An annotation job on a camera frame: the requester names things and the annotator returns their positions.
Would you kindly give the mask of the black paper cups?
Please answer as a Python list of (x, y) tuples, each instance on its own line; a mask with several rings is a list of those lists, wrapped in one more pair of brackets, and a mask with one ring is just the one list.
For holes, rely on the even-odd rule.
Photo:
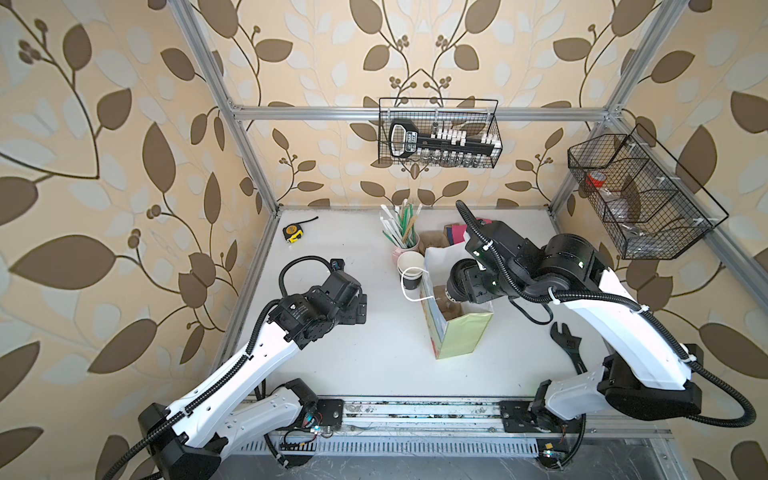
[(398, 257), (396, 266), (403, 289), (416, 290), (425, 272), (425, 257), (418, 251), (406, 251)]

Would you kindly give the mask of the brown pulp cup carrier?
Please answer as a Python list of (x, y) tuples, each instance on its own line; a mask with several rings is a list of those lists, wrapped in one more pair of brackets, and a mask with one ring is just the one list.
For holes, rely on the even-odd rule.
[(453, 320), (463, 315), (461, 304), (451, 299), (445, 285), (435, 286), (433, 294), (437, 307), (446, 321)]

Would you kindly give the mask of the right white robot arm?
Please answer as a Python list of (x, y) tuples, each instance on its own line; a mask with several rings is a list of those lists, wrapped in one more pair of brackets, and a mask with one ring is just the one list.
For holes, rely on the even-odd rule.
[(757, 419), (751, 402), (701, 361), (635, 301), (586, 239), (558, 234), (538, 247), (507, 224), (466, 221), (467, 258), (451, 272), (449, 297), (486, 303), (505, 297), (581, 316), (612, 348), (602, 364), (562, 381), (540, 384), (529, 411), (550, 428), (612, 408), (638, 420), (686, 418), (720, 428)]

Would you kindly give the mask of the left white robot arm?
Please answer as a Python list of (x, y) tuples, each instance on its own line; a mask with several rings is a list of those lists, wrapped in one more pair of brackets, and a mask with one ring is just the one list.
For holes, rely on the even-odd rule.
[(366, 320), (367, 296), (342, 270), (305, 293), (283, 292), (259, 313), (244, 347), (200, 385), (168, 406), (154, 403), (139, 417), (142, 439), (104, 473), (114, 479), (141, 451), (155, 479), (209, 479), (238, 446), (296, 421), (314, 400), (302, 382), (288, 383), (250, 406), (242, 401), (282, 363), (338, 325)]

